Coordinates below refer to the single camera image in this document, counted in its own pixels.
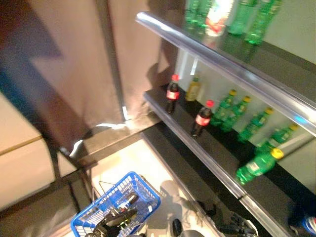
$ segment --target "yellow bottle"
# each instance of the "yellow bottle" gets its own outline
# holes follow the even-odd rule
[[[195,101],[198,96],[198,91],[201,87],[198,76],[194,76],[186,93],[186,101]]]

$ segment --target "white wall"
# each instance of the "white wall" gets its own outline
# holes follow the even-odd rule
[[[41,134],[0,93],[0,209],[55,180]],[[75,168],[58,154],[61,176]]]
[[[190,73],[191,71],[193,71],[192,67],[194,64],[195,59],[193,56],[189,55],[183,50],[179,50],[175,73],[178,74],[180,78],[179,86],[185,91],[188,89],[189,84],[192,80],[193,76],[191,76]],[[226,97],[231,89],[235,89],[237,91],[237,95],[235,96],[234,101],[235,103],[238,103],[245,95],[249,95],[251,97],[252,100],[248,104],[247,111],[233,126],[233,129],[237,132],[243,130],[243,128],[249,123],[255,113],[263,111],[268,106],[266,103],[258,99],[255,95],[248,93],[243,88],[226,79],[218,72],[210,69],[202,62],[197,62],[196,66],[196,72],[198,72],[198,74],[200,75],[202,83],[197,100],[201,104],[205,104],[208,99],[214,100],[215,107],[213,111],[217,109],[220,101]],[[261,142],[264,142],[266,139],[268,139],[276,128],[287,126],[290,123],[291,120],[285,117],[281,112],[274,111],[274,113],[270,115],[270,118],[266,125],[262,127],[256,135],[250,138],[250,142],[257,146]],[[293,133],[293,138],[303,134],[307,137],[313,137],[303,128],[299,128],[296,132]],[[313,191],[313,188],[316,185],[315,147],[316,146],[312,145],[305,147],[303,150],[299,150],[293,153],[290,157],[280,162],[281,166],[283,166],[289,173],[291,173],[297,180],[299,180],[311,191]],[[284,149],[284,152],[288,152],[290,150],[291,148],[287,147],[286,149]]]

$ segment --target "plastic bottle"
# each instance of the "plastic bottle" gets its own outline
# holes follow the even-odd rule
[[[258,130],[267,123],[268,117],[273,113],[273,109],[267,107],[264,112],[255,115],[246,128],[238,134],[238,141],[248,141]]]
[[[226,117],[226,114],[229,112],[229,109],[231,108],[233,104],[235,95],[236,95],[236,91],[231,90],[228,96],[221,101],[215,114],[212,116],[211,125],[218,126],[223,122],[223,119]]]
[[[202,109],[200,109],[191,130],[191,135],[193,137],[200,136],[203,128],[209,124],[211,120],[211,115],[212,115],[211,108],[213,106],[214,106],[214,101],[208,100],[206,102],[206,105]]]
[[[178,86],[178,75],[174,74],[171,77],[172,81],[170,82],[168,89],[167,89],[167,107],[166,111],[170,114],[174,111],[176,106],[176,101],[179,98],[179,86]]]
[[[237,170],[236,179],[241,184],[245,184],[271,170],[276,161],[283,156],[283,152],[278,148],[273,148],[270,153],[258,154],[252,161]]]
[[[292,137],[292,133],[297,129],[298,125],[293,123],[281,130],[276,130],[268,141],[266,141],[262,146],[256,148],[255,153],[259,154],[271,151],[273,148],[278,147],[282,143],[288,141]]]
[[[198,10],[197,10],[197,25],[200,27],[205,28],[206,24],[206,17],[211,8],[212,1],[211,0],[200,0]]]
[[[228,113],[228,116],[224,118],[224,122],[222,123],[221,129],[224,132],[229,132],[233,129],[233,125],[237,122],[238,118],[247,110],[247,104],[250,100],[249,96],[245,96],[242,101],[233,106],[232,110]]]
[[[234,0],[214,0],[206,18],[205,33],[208,36],[220,36],[224,32],[225,22],[231,12]]]
[[[196,23],[197,22],[197,12],[198,12],[199,0],[187,0],[186,4],[186,22]]]
[[[198,76],[194,76],[186,93],[186,101],[195,101],[201,87]]]
[[[252,13],[257,0],[240,0],[236,16],[228,32],[233,35],[241,35],[247,25],[250,14]]]
[[[251,44],[261,44],[269,23],[280,10],[281,5],[282,0],[263,0],[256,18],[246,34],[245,41]]]

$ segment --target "green soda bottle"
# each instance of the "green soda bottle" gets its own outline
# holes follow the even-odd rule
[[[250,97],[245,96],[242,101],[233,106],[232,110],[228,113],[228,116],[223,119],[224,122],[222,123],[221,129],[224,132],[229,132],[233,129],[233,125],[237,122],[238,118],[245,113],[249,102]]]
[[[227,112],[233,104],[233,99],[235,95],[236,91],[231,90],[229,92],[229,95],[221,101],[219,107],[217,108],[215,114],[212,117],[211,125],[218,126],[223,122],[223,119],[225,118]]]
[[[199,0],[187,0],[185,19],[188,23],[197,22]]]
[[[297,129],[298,125],[293,123],[289,127],[276,130],[268,141],[266,141],[262,146],[256,148],[255,154],[270,152],[273,148],[288,141],[292,137],[292,133]]]
[[[257,0],[240,0],[237,14],[228,32],[233,35],[241,35],[248,22],[249,16],[252,13]]]
[[[212,1],[211,0],[200,0],[198,9],[197,9],[197,25],[205,28],[206,17],[208,15],[209,9],[211,8]]]
[[[282,0],[262,1],[258,14],[246,34],[245,41],[251,44],[261,44],[266,29],[272,18],[277,14],[282,5]]]
[[[264,112],[255,115],[250,123],[246,126],[246,128],[238,134],[238,141],[245,142],[248,141],[254,134],[258,132],[258,130],[266,124],[268,121],[268,117],[273,113],[273,109],[267,107]]]
[[[284,153],[278,148],[273,148],[269,153],[256,155],[252,161],[237,170],[237,181],[241,184],[245,184],[253,180],[256,176],[260,176],[268,172],[274,167],[276,161],[281,159],[283,156]]]

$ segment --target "floor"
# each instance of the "floor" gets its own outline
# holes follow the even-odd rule
[[[101,160],[92,169],[92,182],[102,193],[99,181],[116,183],[130,171],[143,175],[160,193],[161,205],[139,230],[148,237],[171,236],[170,224],[175,218],[181,220],[184,230],[197,230],[205,237],[215,237],[216,233],[199,217],[190,202],[160,163],[158,156],[144,140],[139,140]],[[108,190],[110,184],[103,185]],[[68,233],[64,237],[74,237]]]

